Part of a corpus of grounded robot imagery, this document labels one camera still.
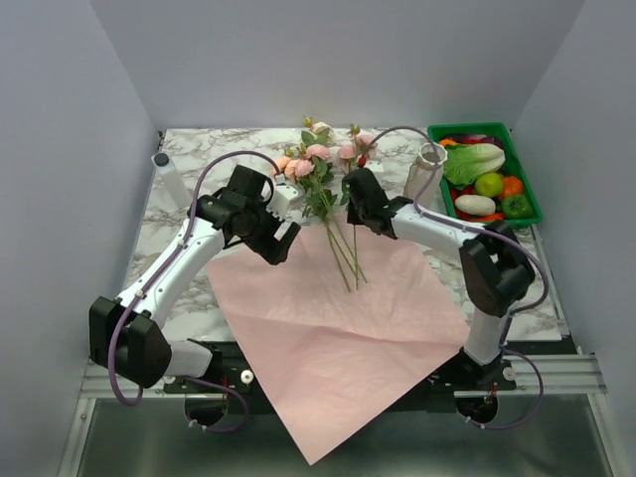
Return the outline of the pink rose stem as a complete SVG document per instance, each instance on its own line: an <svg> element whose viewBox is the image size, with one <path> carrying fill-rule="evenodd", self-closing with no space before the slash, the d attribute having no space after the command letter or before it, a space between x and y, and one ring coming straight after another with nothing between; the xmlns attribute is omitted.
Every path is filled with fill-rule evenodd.
<svg viewBox="0 0 636 477"><path fill-rule="evenodd" d="M377 146L373 144L374 136L362 132L357 124L351 124L348 131L348 142L338 150L338 162L344 173L364 168L376 155ZM366 280L360 268L358 259L357 229L353 228L353 248L351 251L354 264L356 289L359 289L360 279Z"/></svg>

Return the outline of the peach rose stem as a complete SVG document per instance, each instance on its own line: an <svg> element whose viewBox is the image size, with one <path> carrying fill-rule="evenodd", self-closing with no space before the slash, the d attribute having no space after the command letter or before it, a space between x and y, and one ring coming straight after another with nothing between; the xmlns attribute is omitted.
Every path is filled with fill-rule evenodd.
<svg viewBox="0 0 636 477"><path fill-rule="evenodd" d="M337 223L336 205L340 197L329 188L334 179L330 149L313 144L302 148L298 156L292 156L287 149L274 163L272 174L281 173L304 193L302 217L316 218L324 227L339 274L346 290L351 292L355 280L352 249Z"/></svg>

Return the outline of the purple wrapping paper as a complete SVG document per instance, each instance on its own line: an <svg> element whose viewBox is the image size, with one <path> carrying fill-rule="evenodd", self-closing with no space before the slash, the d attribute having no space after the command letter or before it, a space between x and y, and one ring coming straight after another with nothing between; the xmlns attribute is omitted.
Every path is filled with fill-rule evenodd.
<svg viewBox="0 0 636 477"><path fill-rule="evenodd" d="M461 310L413 242L355 231L364 279L347 285L320 225L287 260L211 260L213 293L266 397L318 462L457 354Z"/></svg>

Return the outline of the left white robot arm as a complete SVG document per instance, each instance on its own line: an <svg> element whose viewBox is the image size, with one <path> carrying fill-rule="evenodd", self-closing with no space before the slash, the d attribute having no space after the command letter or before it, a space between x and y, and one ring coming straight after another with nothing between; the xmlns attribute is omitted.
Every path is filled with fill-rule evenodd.
<svg viewBox="0 0 636 477"><path fill-rule="evenodd" d="M196 192L187 219L142 276L116 298L98 297L90 306L91 360L110 380L124 378L143 389L164 377L186 377L196 391L212 391L221 377L212 348L168 340L168 315L200 270L233 243L270 265L284 262L300 231L284 217L299 197L284 178L244 166L236 166L214 194Z"/></svg>

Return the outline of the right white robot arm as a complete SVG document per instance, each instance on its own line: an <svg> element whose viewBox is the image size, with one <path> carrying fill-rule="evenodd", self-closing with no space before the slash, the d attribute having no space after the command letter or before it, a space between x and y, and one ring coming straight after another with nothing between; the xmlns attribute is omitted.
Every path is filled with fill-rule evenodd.
<svg viewBox="0 0 636 477"><path fill-rule="evenodd" d="M412 200L390 199L374 173L357 169L343 179L349 193L347 222L378 236L403 239L441 251L462 267L473 313L467 341L459 352L457 377L477 390L493 378L502 336L535 280L535 272L512 229L502 221L477 226L422 209Z"/></svg>

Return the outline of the white ribbed ceramic vase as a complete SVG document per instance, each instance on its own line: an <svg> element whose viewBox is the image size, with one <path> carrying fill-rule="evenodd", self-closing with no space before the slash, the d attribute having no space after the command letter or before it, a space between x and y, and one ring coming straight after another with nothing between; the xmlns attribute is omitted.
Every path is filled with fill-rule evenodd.
<svg viewBox="0 0 636 477"><path fill-rule="evenodd" d="M446 160L447 153L442 145L423 144L409 167L403 195L415 200L422 187L426 186L417 201L421 207L429 209L439 189Z"/></svg>

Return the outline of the toy lettuce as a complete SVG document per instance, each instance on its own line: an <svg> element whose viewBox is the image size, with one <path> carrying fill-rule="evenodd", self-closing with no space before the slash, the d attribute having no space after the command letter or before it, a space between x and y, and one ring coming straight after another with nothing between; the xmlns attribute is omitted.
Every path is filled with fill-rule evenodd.
<svg viewBox="0 0 636 477"><path fill-rule="evenodd" d="M490 143L455 144L446 147L443 175L452 185L464 187L480 176L498 171L505 162L505 152Z"/></svg>

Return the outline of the white toy potato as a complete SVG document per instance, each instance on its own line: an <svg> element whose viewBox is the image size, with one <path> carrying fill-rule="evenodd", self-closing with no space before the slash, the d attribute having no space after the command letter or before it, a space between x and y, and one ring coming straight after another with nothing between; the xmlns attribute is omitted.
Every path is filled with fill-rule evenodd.
<svg viewBox="0 0 636 477"><path fill-rule="evenodd" d="M467 215L485 217L496 212L496 203L480 195L462 195L454 202L455 208Z"/></svg>

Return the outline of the purple toy onion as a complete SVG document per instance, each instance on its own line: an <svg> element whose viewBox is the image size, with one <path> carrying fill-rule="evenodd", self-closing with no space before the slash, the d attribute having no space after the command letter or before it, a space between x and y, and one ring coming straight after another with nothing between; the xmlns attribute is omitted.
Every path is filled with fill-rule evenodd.
<svg viewBox="0 0 636 477"><path fill-rule="evenodd" d="M500 149L504 149L503 142L499 138L484 134L456 133L447 135L446 139L452 140L457 144L492 144Z"/></svg>

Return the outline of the orange toy carrot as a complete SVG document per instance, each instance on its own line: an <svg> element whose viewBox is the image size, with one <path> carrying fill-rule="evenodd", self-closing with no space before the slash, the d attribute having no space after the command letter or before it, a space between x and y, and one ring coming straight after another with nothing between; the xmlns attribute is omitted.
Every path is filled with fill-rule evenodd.
<svg viewBox="0 0 636 477"><path fill-rule="evenodd" d="M483 217L471 217L468 219L471 223L493 223L497 221L504 221L505 217L502 213L494 213Z"/></svg>

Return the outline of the white bottle black cap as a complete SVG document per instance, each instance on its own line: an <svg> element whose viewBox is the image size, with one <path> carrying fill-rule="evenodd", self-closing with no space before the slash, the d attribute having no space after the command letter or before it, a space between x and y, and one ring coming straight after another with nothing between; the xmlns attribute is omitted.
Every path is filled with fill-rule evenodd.
<svg viewBox="0 0 636 477"><path fill-rule="evenodd" d="M151 157L151 161L175 205L179 209L188 209L192 195L169 155L158 152Z"/></svg>

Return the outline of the green toy bell pepper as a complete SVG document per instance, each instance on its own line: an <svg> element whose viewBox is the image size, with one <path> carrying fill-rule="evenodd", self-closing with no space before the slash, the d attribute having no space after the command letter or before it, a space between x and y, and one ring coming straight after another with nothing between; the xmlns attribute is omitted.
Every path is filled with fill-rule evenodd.
<svg viewBox="0 0 636 477"><path fill-rule="evenodd" d="M525 220L533 216L532 204L525 195L516 195L504 199L501 203L506 220Z"/></svg>

